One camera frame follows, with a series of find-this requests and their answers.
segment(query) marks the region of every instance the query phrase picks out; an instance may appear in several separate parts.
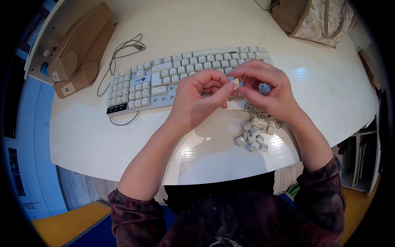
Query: keyboard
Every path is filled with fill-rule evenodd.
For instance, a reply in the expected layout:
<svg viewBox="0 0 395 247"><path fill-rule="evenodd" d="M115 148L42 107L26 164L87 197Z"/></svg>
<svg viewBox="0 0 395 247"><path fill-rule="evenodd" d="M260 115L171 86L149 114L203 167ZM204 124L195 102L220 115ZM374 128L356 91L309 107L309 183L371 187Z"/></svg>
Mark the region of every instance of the keyboard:
<svg viewBox="0 0 395 247"><path fill-rule="evenodd" d="M251 46L186 52L129 68L111 76L107 115L113 117L171 106L182 78L211 68L228 75L229 71L253 58L273 65L266 48ZM267 90L270 90L268 86L259 86L260 93L267 93Z"/></svg>

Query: glossy desk surface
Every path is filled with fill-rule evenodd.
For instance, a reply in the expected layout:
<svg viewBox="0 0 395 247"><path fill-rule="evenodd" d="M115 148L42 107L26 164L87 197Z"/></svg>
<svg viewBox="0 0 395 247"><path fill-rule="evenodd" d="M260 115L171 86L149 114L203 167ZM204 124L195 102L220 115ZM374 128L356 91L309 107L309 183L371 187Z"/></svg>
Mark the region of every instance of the glossy desk surface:
<svg viewBox="0 0 395 247"><path fill-rule="evenodd" d="M96 90L115 47L142 33L143 52L117 60L117 72L158 58L228 46L263 46L288 75L294 96L334 146L372 119L378 108L352 40L336 49L289 38L254 1L160 1L118 20L91 86L64 99L54 96L50 149L52 163L102 179L119 181L129 162L169 115L171 107L139 113L127 126L112 125L106 97ZM237 147L233 139L250 118L243 99L228 102L177 145L162 184L227 181L277 170L300 161L287 128L265 135L268 153ZM114 117L125 123L134 113Z"/></svg>

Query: gray cable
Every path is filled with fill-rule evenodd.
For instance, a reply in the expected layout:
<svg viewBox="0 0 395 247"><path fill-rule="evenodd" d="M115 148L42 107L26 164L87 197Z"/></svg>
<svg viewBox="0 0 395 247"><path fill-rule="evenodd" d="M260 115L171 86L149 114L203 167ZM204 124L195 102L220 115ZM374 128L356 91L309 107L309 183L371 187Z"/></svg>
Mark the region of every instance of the gray cable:
<svg viewBox="0 0 395 247"><path fill-rule="evenodd" d="M135 115L129 122L127 122L126 124L116 124L116 123L113 122L113 120L111 119L111 117L109 117L109 118L110 118L110 122L111 122L113 125L125 126L125 125L130 124L130 123L137 117L138 114L139 114L139 112L136 112L136 115Z"/></svg>
<svg viewBox="0 0 395 247"><path fill-rule="evenodd" d="M97 96L97 97L102 96L102 95L107 91L107 89L108 89L110 83L108 83L108 85L107 85L107 87L105 88L105 90L103 91L103 93L102 93L102 94L99 94L100 86L102 85L102 83L103 83L103 81L104 81L104 78L105 78L106 75L108 74L108 71L110 71L110 74L111 74L112 76L115 74L115 70L117 69L117 62L116 62L116 59L117 59L117 58L126 57L126 56L132 55L132 54L134 54L134 53L138 53L138 52L140 52L140 51L143 51L143 50L145 50L145 49L147 48L143 43L140 42L140 40L141 40L142 38L143 38L143 35L142 35L142 34L139 34L139 35L137 35L136 37L132 38L131 40L128 40L128 41L126 41L126 42L124 42L124 43L118 45L118 46L115 48L115 50L114 50L114 52L113 52L113 55L112 55L112 57L111 57L110 64L109 64L109 66L108 66L108 70L107 70L107 72L105 73L105 75L103 76L102 81L100 82L100 84L99 84L99 86L98 86L98 89L97 89L97 91L96 91L96 96ZM134 51L134 52L129 53L129 54L127 54L127 55L123 55L123 56L117 57L117 54L118 54L118 52L119 52L120 50L125 49L125 48L128 48L128 47L131 47L131 46L135 47L138 51ZM114 62L114 72L111 70L111 66L112 66L113 62Z"/></svg>

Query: person's left hand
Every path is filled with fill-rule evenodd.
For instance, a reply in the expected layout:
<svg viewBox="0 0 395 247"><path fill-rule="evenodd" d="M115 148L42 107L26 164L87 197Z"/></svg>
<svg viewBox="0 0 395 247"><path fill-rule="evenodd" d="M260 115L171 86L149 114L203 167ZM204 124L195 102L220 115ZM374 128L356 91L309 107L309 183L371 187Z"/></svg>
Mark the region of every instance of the person's left hand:
<svg viewBox="0 0 395 247"><path fill-rule="evenodd" d="M173 108L164 124L185 135L199 126L218 107L226 109L226 100L230 95L238 96L233 91L235 85L228 77L217 70L207 69L184 77L177 87ZM212 95L202 97L203 92Z"/></svg>

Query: floral bag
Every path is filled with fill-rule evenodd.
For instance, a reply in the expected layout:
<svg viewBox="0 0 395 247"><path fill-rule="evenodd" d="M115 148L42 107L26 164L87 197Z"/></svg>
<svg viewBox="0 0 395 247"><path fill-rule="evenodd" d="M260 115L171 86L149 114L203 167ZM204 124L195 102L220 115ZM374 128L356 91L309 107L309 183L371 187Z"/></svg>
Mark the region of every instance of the floral bag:
<svg viewBox="0 0 395 247"><path fill-rule="evenodd" d="M276 0L269 12L289 37L336 47L354 11L345 0Z"/></svg>

